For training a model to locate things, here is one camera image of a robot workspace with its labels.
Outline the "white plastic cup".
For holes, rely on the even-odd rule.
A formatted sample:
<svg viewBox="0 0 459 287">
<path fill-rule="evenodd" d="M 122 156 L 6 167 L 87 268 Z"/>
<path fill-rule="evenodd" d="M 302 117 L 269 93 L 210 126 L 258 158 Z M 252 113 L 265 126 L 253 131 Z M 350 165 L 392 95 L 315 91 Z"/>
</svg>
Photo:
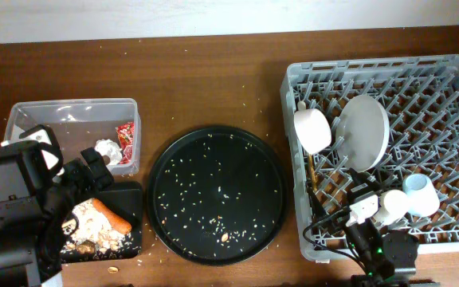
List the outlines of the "white plastic cup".
<svg viewBox="0 0 459 287">
<path fill-rule="evenodd" d="M 373 219 L 388 226 L 402 218 L 409 209 L 410 202 L 406 193 L 400 190 L 390 190 L 380 196 L 379 209 Z"/>
</svg>

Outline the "orange carrot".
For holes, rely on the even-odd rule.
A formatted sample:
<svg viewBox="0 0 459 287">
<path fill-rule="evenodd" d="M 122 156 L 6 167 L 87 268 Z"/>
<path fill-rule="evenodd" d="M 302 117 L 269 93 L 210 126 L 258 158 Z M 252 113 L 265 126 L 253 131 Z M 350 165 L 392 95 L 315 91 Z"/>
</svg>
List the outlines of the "orange carrot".
<svg viewBox="0 0 459 287">
<path fill-rule="evenodd" d="M 94 208 L 109 221 L 109 224 L 115 231 L 123 235 L 127 235 L 131 232 L 131 224 L 106 207 L 99 199 L 93 198 L 92 204 Z"/>
</svg>

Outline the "red snack wrapper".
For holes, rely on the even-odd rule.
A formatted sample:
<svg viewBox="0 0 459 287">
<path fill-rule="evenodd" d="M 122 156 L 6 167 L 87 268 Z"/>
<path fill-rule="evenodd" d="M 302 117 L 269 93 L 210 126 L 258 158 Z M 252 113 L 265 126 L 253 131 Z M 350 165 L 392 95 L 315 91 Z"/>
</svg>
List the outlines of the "red snack wrapper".
<svg viewBox="0 0 459 287">
<path fill-rule="evenodd" d="M 122 124 L 116 128 L 116 131 L 123 156 L 120 164 L 127 164 L 132 158 L 135 124 L 133 122 Z"/>
</svg>

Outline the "white plastic fork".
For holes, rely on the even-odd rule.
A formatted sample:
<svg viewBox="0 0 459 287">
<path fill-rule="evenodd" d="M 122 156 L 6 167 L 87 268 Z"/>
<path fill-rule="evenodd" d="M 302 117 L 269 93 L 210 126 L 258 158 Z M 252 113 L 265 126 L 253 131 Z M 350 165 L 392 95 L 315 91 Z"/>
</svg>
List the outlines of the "white plastic fork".
<svg viewBox="0 0 459 287">
<path fill-rule="evenodd" d="M 299 111 L 305 111 L 307 109 L 306 104 L 301 100 L 297 103 L 297 109 Z"/>
</svg>

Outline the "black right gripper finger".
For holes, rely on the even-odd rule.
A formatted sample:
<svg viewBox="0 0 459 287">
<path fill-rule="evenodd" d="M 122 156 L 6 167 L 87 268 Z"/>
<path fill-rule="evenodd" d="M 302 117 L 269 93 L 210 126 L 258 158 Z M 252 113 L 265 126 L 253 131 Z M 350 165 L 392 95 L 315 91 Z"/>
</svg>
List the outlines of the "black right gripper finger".
<svg viewBox="0 0 459 287">
<path fill-rule="evenodd" d="M 307 192 L 308 192 L 310 207 L 312 209 L 312 218 L 317 219 L 317 218 L 325 217 L 328 213 L 324 209 L 322 203 L 316 197 L 316 192 L 311 187 L 307 187 Z"/>
<path fill-rule="evenodd" d="M 353 168 L 350 168 L 348 171 L 351 175 L 352 182 L 355 184 L 356 187 L 365 185 L 365 187 L 357 191 L 348 191 L 348 199 L 365 199 L 366 197 L 369 197 L 371 195 L 379 194 L 381 186 L 378 183 L 371 182 L 367 179 L 365 175 L 358 173 Z"/>
</svg>

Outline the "blue plastic cup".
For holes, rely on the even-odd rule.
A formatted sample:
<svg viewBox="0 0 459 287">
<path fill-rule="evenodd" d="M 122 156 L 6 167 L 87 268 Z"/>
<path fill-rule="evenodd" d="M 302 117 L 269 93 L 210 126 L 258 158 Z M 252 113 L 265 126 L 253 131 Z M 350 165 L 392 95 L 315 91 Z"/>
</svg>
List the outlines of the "blue plastic cup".
<svg viewBox="0 0 459 287">
<path fill-rule="evenodd" d="M 440 201 L 437 190 L 427 175 L 408 175 L 402 183 L 402 189 L 409 200 L 409 214 L 429 217 L 437 212 Z"/>
</svg>

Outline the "white bowl with food scraps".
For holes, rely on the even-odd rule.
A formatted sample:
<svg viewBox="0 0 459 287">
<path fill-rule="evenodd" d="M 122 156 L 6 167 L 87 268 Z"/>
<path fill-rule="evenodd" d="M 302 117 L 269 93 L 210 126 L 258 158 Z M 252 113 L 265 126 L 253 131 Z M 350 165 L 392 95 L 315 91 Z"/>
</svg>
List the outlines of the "white bowl with food scraps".
<svg viewBox="0 0 459 287">
<path fill-rule="evenodd" d="M 301 146 L 308 154 L 317 154 L 332 142 L 332 132 L 324 114 L 306 109 L 294 114 L 294 128 Z"/>
</svg>

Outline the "wooden chopstick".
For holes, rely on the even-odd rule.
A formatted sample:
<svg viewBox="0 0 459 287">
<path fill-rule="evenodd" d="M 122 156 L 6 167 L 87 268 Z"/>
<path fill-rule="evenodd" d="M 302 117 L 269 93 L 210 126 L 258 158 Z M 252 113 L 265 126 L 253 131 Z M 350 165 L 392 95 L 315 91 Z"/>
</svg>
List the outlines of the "wooden chopstick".
<svg viewBox="0 0 459 287">
<path fill-rule="evenodd" d="M 308 155 L 308 169 L 309 169 L 309 174 L 310 174 L 310 178 L 312 181 L 312 190 L 314 193 L 316 193 L 318 191 L 318 178 L 316 175 L 313 158 L 311 154 Z"/>
</svg>

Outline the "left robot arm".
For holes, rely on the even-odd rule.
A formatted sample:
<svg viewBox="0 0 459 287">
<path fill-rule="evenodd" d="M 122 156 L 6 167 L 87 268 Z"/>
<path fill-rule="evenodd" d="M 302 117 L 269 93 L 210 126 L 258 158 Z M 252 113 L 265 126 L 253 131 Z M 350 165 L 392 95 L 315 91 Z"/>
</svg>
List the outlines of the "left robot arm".
<svg viewBox="0 0 459 287">
<path fill-rule="evenodd" d="M 47 167 L 57 145 L 26 140 L 0 148 L 0 286 L 60 286 L 62 230 L 75 205 L 114 183 L 100 153 Z"/>
</svg>

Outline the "grey round plate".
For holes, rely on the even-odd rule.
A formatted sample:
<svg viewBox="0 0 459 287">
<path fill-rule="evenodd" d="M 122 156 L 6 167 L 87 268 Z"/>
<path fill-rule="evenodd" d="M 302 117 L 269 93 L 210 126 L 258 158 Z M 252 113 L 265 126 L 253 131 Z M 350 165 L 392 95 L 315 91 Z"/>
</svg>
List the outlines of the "grey round plate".
<svg viewBox="0 0 459 287">
<path fill-rule="evenodd" d="M 385 154 L 389 142 L 390 124 L 385 108 L 373 97 L 352 98 L 340 114 L 335 137 L 343 139 L 336 148 L 344 164 L 357 172 L 375 167 Z"/>
</svg>

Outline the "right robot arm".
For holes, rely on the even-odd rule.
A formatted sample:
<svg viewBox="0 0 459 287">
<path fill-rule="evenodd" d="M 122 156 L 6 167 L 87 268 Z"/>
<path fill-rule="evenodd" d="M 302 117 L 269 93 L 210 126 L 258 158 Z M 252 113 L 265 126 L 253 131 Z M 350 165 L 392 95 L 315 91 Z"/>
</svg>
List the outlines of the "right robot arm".
<svg viewBox="0 0 459 287">
<path fill-rule="evenodd" d="M 352 168 L 349 173 L 364 188 L 350 191 L 347 205 L 331 214 L 318 204 L 316 218 L 303 230 L 304 239 L 321 250 L 350 258 L 361 268 L 363 274 L 351 276 L 347 286 L 412 286 L 410 278 L 416 273 L 418 238 L 399 230 L 381 235 L 371 220 L 380 208 L 379 185 Z M 315 242 L 308 236 L 314 229 L 331 234 L 344 232 L 351 252 L 347 254 Z"/>
</svg>

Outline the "white tissue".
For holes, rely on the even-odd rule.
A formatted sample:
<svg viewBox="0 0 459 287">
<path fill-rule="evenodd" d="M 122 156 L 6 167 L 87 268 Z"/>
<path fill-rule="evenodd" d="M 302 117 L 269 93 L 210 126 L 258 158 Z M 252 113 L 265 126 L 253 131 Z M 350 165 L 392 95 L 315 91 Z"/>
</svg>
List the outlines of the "white tissue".
<svg viewBox="0 0 459 287">
<path fill-rule="evenodd" d="M 109 158 L 108 165 L 117 165 L 123 159 L 120 146 L 112 140 L 97 140 L 95 150 Z"/>
</svg>

